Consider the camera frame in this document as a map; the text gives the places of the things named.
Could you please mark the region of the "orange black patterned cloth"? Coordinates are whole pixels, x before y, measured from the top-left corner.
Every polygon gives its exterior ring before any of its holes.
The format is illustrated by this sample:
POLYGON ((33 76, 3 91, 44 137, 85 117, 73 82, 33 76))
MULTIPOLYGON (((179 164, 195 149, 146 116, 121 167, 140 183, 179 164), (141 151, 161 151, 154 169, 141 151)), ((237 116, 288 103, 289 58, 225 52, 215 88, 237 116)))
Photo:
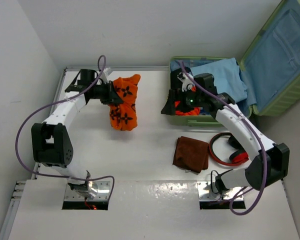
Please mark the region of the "orange black patterned cloth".
POLYGON ((141 76, 134 74, 131 77, 119 77, 113 81, 115 92, 123 100, 123 103, 109 104, 110 124, 115 130, 132 131, 138 126, 136 99, 140 80, 141 76))

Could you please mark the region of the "black pouch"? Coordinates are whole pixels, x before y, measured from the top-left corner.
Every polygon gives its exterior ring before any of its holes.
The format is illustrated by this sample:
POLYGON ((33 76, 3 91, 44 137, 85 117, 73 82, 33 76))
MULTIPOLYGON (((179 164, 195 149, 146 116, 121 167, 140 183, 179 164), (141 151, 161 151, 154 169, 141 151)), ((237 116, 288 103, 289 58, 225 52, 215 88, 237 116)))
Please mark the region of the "black pouch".
POLYGON ((176 69, 170 73, 170 87, 172 89, 181 89, 182 87, 182 82, 177 79, 177 74, 179 73, 184 73, 181 68, 176 69))

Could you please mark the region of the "plain orange cloth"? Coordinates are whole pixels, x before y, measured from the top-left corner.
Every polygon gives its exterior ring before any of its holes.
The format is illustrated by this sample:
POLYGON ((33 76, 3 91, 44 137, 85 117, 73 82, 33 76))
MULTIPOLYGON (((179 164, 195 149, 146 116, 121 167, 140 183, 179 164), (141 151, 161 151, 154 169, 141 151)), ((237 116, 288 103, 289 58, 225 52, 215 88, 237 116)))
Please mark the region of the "plain orange cloth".
POLYGON ((200 114, 200 107, 188 107, 180 101, 175 101, 175 114, 177 116, 198 116, 200 114))

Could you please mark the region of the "light blue garment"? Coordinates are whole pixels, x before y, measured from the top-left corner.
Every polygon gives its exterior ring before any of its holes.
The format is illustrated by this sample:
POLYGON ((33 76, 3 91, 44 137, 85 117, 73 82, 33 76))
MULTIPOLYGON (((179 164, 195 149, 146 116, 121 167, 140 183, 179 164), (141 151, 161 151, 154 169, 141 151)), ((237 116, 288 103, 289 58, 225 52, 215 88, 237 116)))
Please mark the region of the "light blue garment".
POLYGON ((227 93, 236 103, 246 100, 248 87, 241 80, 240 67, 235 58, 224 58, 190 68, 193 76, 212 74, 218 94, 227 93))

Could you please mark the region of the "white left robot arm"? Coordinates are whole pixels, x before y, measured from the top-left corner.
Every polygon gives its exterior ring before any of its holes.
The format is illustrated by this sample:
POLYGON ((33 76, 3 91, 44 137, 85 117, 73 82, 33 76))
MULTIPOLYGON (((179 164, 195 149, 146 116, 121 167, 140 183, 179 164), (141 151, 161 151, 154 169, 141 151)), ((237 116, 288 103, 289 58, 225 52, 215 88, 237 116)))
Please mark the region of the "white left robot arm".
POLYGON ((97 186, 91 174, 74 159, 74 149, 68 134, 71 123, 89 100, 100 100, 104 105, 121 104, 123 100, 108 80, 111 69, 101 72, 81 69, 65 89, 65 101, 42 123, 31 128, 33 157, 37 163, 54 169, 61 177, 67 177, 72 191, 86 198, 95 196, 97 186))

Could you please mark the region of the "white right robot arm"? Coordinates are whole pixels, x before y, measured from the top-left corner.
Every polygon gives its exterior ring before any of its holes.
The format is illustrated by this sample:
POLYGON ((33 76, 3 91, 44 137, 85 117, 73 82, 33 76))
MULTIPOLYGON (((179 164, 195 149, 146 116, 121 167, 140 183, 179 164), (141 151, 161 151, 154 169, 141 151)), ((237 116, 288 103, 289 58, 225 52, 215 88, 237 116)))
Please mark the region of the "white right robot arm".
POLYGON ((251 187, 261 191, 285 178, 289 168, 288 146, 277 144, 261 133, 228 93, 217 91, 214 80, 210 73, 192 76, 181 70, 173 71, 167 102, 161 110, 164 115, 174 116, 177 111, 203 108, 229 130, 247 153, 251 161, 248 167, 217 175, 212 186, 219 194, 235 187, 251 187))

